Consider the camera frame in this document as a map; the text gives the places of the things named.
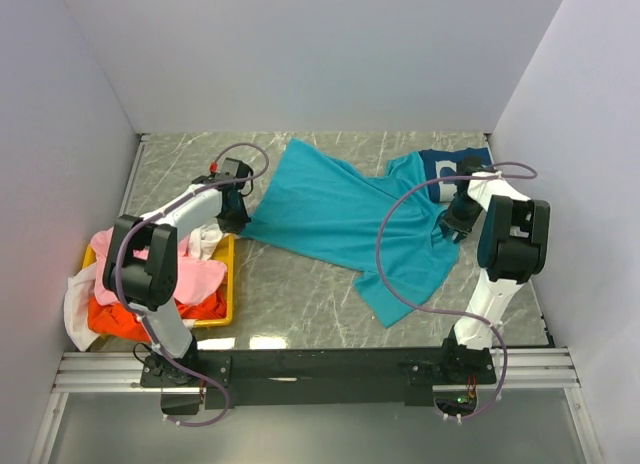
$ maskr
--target marble table surface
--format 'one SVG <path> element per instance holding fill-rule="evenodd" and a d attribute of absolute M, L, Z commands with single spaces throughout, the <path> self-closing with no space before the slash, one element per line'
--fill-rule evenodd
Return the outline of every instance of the marble table surface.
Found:
<path fill-rule="evenodd" d="M 384 173 L 388 160 L 422 149 L 459 150 L 486 145 L 482 133 L 427 132 L 281 132 L 150 134 L 142 138 L 140 159 L 133 169 L 124 209 L 129 214 L 151 211 L 184 191 L 191 180 L 208 172 L 210 161 L 225 146 L 249 141 L 266 149 L 271 166 L 255 181 L 247 198 L 249 213 L 262 199 L 287 143 L 304 140 L 328 155 L 352 163 L 368 176 Z M 260 155 L 248 148 L 229 154 L 260 169 Z M 460 247 L 449 277 L 428 305 L 464 310 L 479 269 L 474 234 Z M 198 329 L 199 341 L 212 348 L 354 348 L 439 346 L 456 318 L 412 312 L 385 329 L 353 288 L 359 275 L 349 269 L 296 255 L 260 242 L 237 242 L 235 315 L 228 327 Z M 531 284 L 513 299 L 504 316 L 508 345 L 548 345 Z M 124 351 L 133 343 L 100 339 L 92 350 Z"/>

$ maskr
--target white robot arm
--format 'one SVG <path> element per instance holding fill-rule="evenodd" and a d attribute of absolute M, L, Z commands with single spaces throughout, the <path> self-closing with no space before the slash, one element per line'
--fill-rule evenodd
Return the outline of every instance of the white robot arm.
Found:
<path fill-rule="evenodd" d="M 114 224 L 113 237 L 107 256 L 103 283 L 107 289 L 115 290 L 115 262 L 122 239 L 140 220 L 161 213 L 162 217 L 153 224 L 143 227 L 129 243 L 122 266 L 122 284 L 130 308 L 135 311 L 153 333 L 164 350 L 175 359 L 196 359 L 195 340 L 183 325 L 178 313 L 173 291 L 178 278 L 177 244 L 193 229 L 213 218 L 218 219 L 220 228 L 226 232 L 239 233 L 250 221 L 244 207 L 240 190 L 244 183 L 227 184 L 220 189 L 195 191 L 217 181 L 231 178 L 245 178 L 253 171 L 249 166 L 235 159 L 225 159 L 220 170 L 212 165 L 209 176 L 201 176 L 193 181 L 187 190 L 159 209 L 141 217 L 123 215 Z M 191 199 L 169 213 L 165 209 L 185 195 Z M 146 260 L 134 256 L 135 250 L 149 249 Z"/>
<path fill-rule="evenodd" d="M 471 231 L 480 211 L 487 213 L 478 244 L 480 276 L 466 312 L 498 326 L 513 296 L 544 266 L 550 208 L 516 191 L 500 173 L 478 171 L 481 168 L 474 159 L 459 164 L 459 175 L 498 178 L 459 181 L 441 226 L 459 241 Z M 492 347 L 493 333 L 477 319 L 461 317 L 453 334 L 457 344 L 469 350 Z"/>

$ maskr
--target black bracket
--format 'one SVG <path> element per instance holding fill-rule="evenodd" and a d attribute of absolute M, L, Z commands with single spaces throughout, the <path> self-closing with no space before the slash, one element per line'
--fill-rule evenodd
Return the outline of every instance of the black bracket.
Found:
<path fill-rule="evenodd" d="M 185 362 L 185 359 L 179 359 L 179 361 L 187 368 L 197 370 L 205 376 L 215 379 L 224 387 L 229 385 L 229 375 L 231 373 L 231 356 L 229 355 L 218 354 L 215 359 L 208 359 L 204 363 L 199 358 L 197 363 L 194 360 L 191 363 Z M 174 368 L 164 357 L 151 353 L 144 361 L 140 387 L 167 389 L 179 387 L 204 388 L 206 386 L 198 378 L 184 374 Z M 163 393 L 160 395 L 160 408 L 168 416 L 195 416 L 200 410 L 201 403 L 202 396 L 200 394 Z"/>
<path fill-rule="evenodd" d="M 248 164 L 232 158 L 226 158 L 218 168 L 213 163 L 208 176 L 200 176 L 192 181 L 193 184 L 213 184 L 228 181 L 229 179 L 243 179 L 253 175 L 253 169 Z M 222 194 L 222 209 L 218 215 L 218 225 L 223 232 L 240 234 L 247 223 L 251 222 L 244 205 L 244 197 L 240 193 L 245 187 L 245 182 L 227 184 L 218 190 Z"/>
<path fill-rule="evenodd" d="M 545 201 L 492 196 L 478 243 L 478 264 L 491 281 L 519 284 L 538 274 L 547 257 L 551 208 Z M 512 228 L 520 232 L 513 235 Z"/>
<path fill-rule="evenodd" d="M 447 356 L 449 350 L 444 347 L 228 350 L 200 351 L 199 363 L 205 375 L 227 387 L 233 406 L 365 402 L 433 406 L 435 385 L 466 385 L 472 374 L 478 384 L 496 382 L 488 350 L 481 361 L 466 367 Z M 142 387 L 200 385 L 197 379 L 176 380 L 170 370 L 156 375 L 148 364 Z M 179 404 L 176 407 L 183 412 Z M 223 405 L 221 393 L 208 388 L 205 408 Z"/>
<path fill-rule="evenodd" d="M 124 214 L 114 226 L 102 284 L 115 292 L 116 257 L 125 235 L 140 222 L 139 217 Z M 134 251 L 149 249 L 147 259 L 135 257 Z M 151 311 L 165 304 L 178 282 L 178 239 L 175 227 L 147 224 L 131 239 L 122 263 L 122 288 L 129 302 L 144 305 Z"/>
<path fill-rule="evenodd" d="M 458 176 L 471 176 L 474 172 L 492 172 L 486 168 L 482 159 L 476 156 L 465 157 L 456 165 Z M 473 225 L 482 212 L 482 207 L 467 193 L 469 181 L 456 181 L 456 195 L 440 221 L 444 237 L 453 236 L 453 242 L 460 242 L 473 230 Z"/>

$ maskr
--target purple cable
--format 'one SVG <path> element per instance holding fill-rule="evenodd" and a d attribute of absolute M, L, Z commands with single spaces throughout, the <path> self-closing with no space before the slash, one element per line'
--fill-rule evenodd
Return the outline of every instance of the purple cable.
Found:
<path fill-rule="evenodd" d="M 499 167 L 499 166 L 522 167 L 523 169 L 526 169 L 529 172 L 531 172 L 531 174 L 530 175 L 499 174 L 499 175 L 484 176 L 484 177 L 482 176 L 447 176 L 447 177 L 438 177 L 435 179 L 430 179 L 426 182 L 418 184 L 411 190 L 407 191 L 402 197 L 400 197 L 400 199 L 398 199 L 395 202 L 395 204 L 391 207 L 387 215 L 382 220 L 382 224 L 380 224 L 380 228 L 378 230 L 378 237 L 376 238 L 375 256 L 376 256 L 376 266 L 378 268 L 378 274 L 380 275 L 380 279 L 382 280 L 382 283 L 385 285 L 385 287 L 396 299 L 398 299 L 403 304 L 406 304 L 407 306 L 412 307 L 413 309 L 416 309 L 418 311 L 429 312 L 432 314 L 443 314 L 447 316 L 470 317 L 472 319 L 476 319 L 482 322 L 483 324 L 486 324 L 487 326 L 489 326 L 489 329 L 491 329 L 491 332 L 493 332 L 493 334 L 496 336 L 496 339 L 498 339 L 498 342 L 500 343 L 500 347 L 502 348 L 504 358 L 502 362 L 502 372 L 500 374 L 500 379 L 498 381 L 496 390 L 491 396 L 491 398 L 480 409 L 478 409 L 476 412 L 472 414 L 469 414 L 468 416 L 461 417 L 461 419 L 463 420 L 471 419 L 472 417 L 479 416 L 480 414 L 487 411 L 498 399 L 498 396 L 502 391 L 502 387 L 504 386 L 505 379 L 507 378 L 507 363 L 508 363 L 507 345 L 504 342 L 504 339 L 502 338 L 502 336 L 500 335 L 500 332 L 498 331 L 498 329 L 496 329 L 493 326 L 491 321 L 489 321 L 488 319 L 485 319 L 482 316 L 479 316 L 477 314 L 473 314 L 470 312 L 466 312 L 466 311 L 453 311 L 453 310 L 447 310 L 447 309 L 433 309 L 433 308 L 422 307 L 417 304 L 414 304 L 413 302 L 401 296 L 400 293 L 396 291 L 396 289 L 391 285 L 391 283 L 389 282 L 389 279 L 387 278 L 387 275 L 384 273 L 384 269 L 382 268 L 382 262 L 380 260 L 380 243 L 382 242 L 382 234 L 384 232 L 384 228 L 387 226 L 389 219 L 391 219 L 391 216 L 396 211 L 396 209 L 398 209 L 398 207 L 400 207 L 402 203 L 404 203 L 404 201 L 406 201 L 410 196 L 418 192 L 420 189 L 424 189 L 427 186 L 430 186 L 432 184 L 437 184 L 438 182 L 445 182 L 445 181 L 492 181 L 494 179 L 499 179 L 500 177 L 513 178 L 513 179 L 535 179 L 538 176 L 538 173 L 536 172 L 535 169 L 533 169 L 532 167 L 526 164 L 521 164 L 519 162 L 509 161 L 509 162 L 499 162 L 497 164 L 493 164 L 493 167 Z"/>
<path fill-rule="evenodd" d="M 194 191 L 193 194 L 187 194 L 185 196 L 183 196 L 181 199 L 178 199 L 176 202 L 174 202 L 173 204 L 171 204 L 170 206 L 168 206 L 164 211 L 161 212 L 157 212 L 155 214 L 153 214 L 150 217 L 147 217 L 146 219 L 140 221 L 138 224 L 136 224 L 135 226 L 133 226 L 129 232 L 127 232 L 127 234 L 124 236 L 124 238 L 122 239 L 122 244 L 120 244 L 120 248 L 118 249 L 118 255 L 116 257 L 116 263 L 115 263 L 115 269 L 114 269 L 114 273 L 115 273 L 115 284 L 116 284 L 116 296 L 118 297 L 118 300 L 122 303 L 122 305 L 125 307 L 125 309 L 127 309 L 129 312 L 132 312 L 134 314 L 136 314 L 137 316 L 141 316 L 142 320 L 141 323 L 144 327 L 144 329 L 147 331 L 147 334 L 149 334 L 149 337 L 151 338 L 151 341 L 153 342 L 153 344 L 156 344 L 160 350 L 160 352 L 162 353 L 162 355 L 164 356 L 164 358 L 175 368 L 179 369 L 180 371 L 189 374 L 193 377 L 196 377 L 198 379 L 202 379 L 203 381 L 207 382 L 208 384 L 214 386 L 215 388 L 217 388 L 222 395 L 224 396 L 224 408 L 222 409 L 222 411 L 215 417 L 207 420 L 207 421 L 203 421 L 203 422 L 185 422 L 185 421 L 180 421 L 178 419 L 176 419 L 175 417 L 168 417 L 168 420 L 170 420 L 171 422 L 174 422 L 180 426 L 185 426 L 185 427 L 204 427 L 204 426 L 208 426 L 209 424 L 213 424 L 215 422 L 218 422 L 220 419 L 222 419 L 224 417 L 224 415 L 227 413 L 227 411 L 229 410 L 229 408 L 231 407 L 231 396 L 229 395 L 229 392 L 224 388 L 224 386 L 222 386 L 222 384 L 220 384 L 219 382 L 217 382 L 214 379 L 211 379 L 210 377 L 205 376 L 204 374 L 201 374 L 199 372 L 196 372 L 192 369 L 188 369 L 187 367 L 183 366 L 182 364 L 178 363 L 167 351 L 166 349 L 164 349 L 162 347 L 162 345 L 160 344 L 158 337 L 156 336 L 155 332 L 153 332 L 153 329 L 151 328 L 151 326 L 148 325 L 146 319 L 142 316 L 142 314 L 138 311 L 136 311 L 135 309 L 133 309 L 130 305 L 129 302 L 127 302 L 127 299 L 124 295 L 124 290 L 122 288 L 122 264 L 124 262 L 124 256 L 127 250 L 127 246 L 129 245 L 129 242 L 131 242 L 131 238 L 140 230 L 142 229 L 145 225 L 147 225 L 150 222 L 154 222 L 156 221 L 158 218 L 164 216 L 165 214 L 174 211 L 175 209 L 177 209 L 178 207 L 180 207 L 182 204 L 184 204 L 185 202 L 187 202 L 188 200 L 190 200 L 191 198 L 193 198 L 194 196 L 200 194 L 201 192 L 204 191 L 208 191 L 210 189 L 217 189 L 220 186 L 224 186 L 227 184 L 239 184 L 242 182 L 248 182 L 248 181 L 253 181 L 254 179 L 257 179 L 258 177 L 262 176 L 265 172 L 267 172 L 267 169 L 269 168 L 269 156 L 267 155 L 267 153 L 264 151 L 264 149 L 262 149 L 260 146 L 257 146 L 251 142 L 238 142 L 236 144 L 232 144 L 228 147 L 226 147 L 219 155 L 218 157 L 215 158 L 214 162 L 218 162 L 218 160 L 220 160 L 220 158 L 226 154 L 229 150 L 239 147 L 239 146 L 248 146 L 248 147 L 252 147 L 256 150 L 258 150 L 262 156 L 264 157 L 264 168 L 262 168 L 260 170 L 260 172 L 249 176 L 249 177 L 243 177 L 243 178 L 235 178 L 235 179 L 229 179 L 226 181 L 220 181 L 220 182 L 216 182 L 213 184 L 208 184 L 206 186 L 202 186 L 199 187 L 198 189 L 196 189 Z"/>

